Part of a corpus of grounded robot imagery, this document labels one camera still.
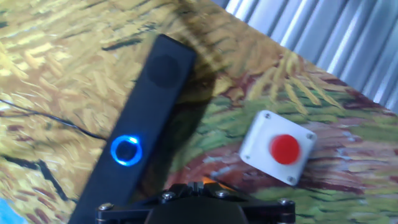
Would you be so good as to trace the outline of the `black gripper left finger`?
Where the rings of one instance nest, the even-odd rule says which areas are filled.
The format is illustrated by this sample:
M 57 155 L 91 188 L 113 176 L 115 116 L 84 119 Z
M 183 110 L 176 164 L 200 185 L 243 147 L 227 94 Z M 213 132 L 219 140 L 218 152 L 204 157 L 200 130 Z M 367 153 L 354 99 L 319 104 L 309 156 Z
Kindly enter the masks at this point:
M 150 212 L 158 205 L 186 197 L 199 195 L 199 183 L 173 184 L 155 196 L 134 202 L 128 206 L 116 206 L 110 203 L 100 205 L 96 210 L 96 224 L 127 223 L 145 220 Z

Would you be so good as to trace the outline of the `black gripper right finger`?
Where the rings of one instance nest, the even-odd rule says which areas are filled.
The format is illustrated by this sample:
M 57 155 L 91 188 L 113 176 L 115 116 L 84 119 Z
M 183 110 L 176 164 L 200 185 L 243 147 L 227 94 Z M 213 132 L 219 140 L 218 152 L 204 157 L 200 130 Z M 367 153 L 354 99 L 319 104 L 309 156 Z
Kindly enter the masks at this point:
M 295 223 L 295 202 L 287 198 L 263 201 L 218 182 L 199 182 L 198 191 L 201 196 L 237 205 L 248 223 Z

